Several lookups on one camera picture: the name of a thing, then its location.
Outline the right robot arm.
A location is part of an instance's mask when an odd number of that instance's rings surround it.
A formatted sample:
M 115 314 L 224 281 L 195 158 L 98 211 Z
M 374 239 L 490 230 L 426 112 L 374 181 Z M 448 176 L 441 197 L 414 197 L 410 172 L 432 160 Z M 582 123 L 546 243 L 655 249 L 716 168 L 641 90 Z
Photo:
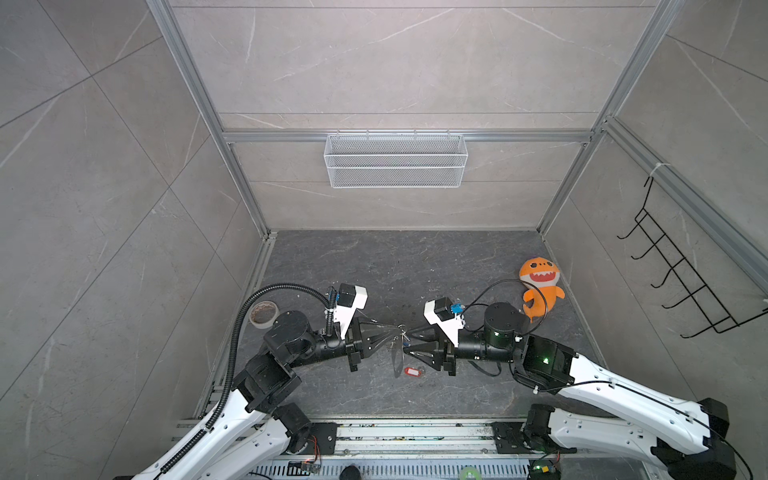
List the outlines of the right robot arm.
M 494 426 L 501 449 L 542 454 L 586 449 L 647 462 L 673 479 L 733 479 L 737 454 L 727 442 L 728 408 L 712 398 L 688 401 L 622 377 L 573 349 L 523 328 L 526 316 L 507 302 L 486 307 L 477 331 L 446 298 L 424 309 L 427 326 L 407 332 L 405 354 L 455 374 L 460 360 L 506 364 L 535 393 L 576 400 L 604 411 L 595 417 L 534 404 L 520 430 Z

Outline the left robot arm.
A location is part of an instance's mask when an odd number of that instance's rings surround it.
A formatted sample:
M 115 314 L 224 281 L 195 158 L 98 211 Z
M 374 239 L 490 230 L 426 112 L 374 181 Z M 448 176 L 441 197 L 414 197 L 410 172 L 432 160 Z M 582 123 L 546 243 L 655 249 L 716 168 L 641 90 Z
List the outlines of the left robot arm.
M 345 357 L 355 371 L 398 332 L 394 325 L 354 318 L 346 336 L 324 335 L 303 313 L 282 313 L 214 409 L 138 478 L 240 479 L 286 451 L 316 453 L 311 421 L 286 400 L 301 383 L 296 367 Z

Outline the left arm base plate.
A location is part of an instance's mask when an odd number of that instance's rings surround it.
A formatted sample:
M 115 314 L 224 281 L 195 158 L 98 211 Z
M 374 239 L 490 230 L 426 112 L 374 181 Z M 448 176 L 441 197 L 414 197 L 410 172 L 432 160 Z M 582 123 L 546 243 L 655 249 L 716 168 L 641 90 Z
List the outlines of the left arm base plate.
M 311 457 L 333 455 L 337 443 L 338 428 L 338 423 L 312 423 L 308 430 L 290 438 L 285 453 Z

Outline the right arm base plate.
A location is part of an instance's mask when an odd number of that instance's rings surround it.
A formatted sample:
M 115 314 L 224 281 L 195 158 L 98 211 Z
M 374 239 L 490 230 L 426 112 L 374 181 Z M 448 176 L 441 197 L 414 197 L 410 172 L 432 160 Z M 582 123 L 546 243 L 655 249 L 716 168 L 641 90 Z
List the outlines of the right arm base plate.
M 492 422 L 492 437 L 499 454 L 575 454 L 575 448 L 556 444 L 541 428 L 525 422 Z

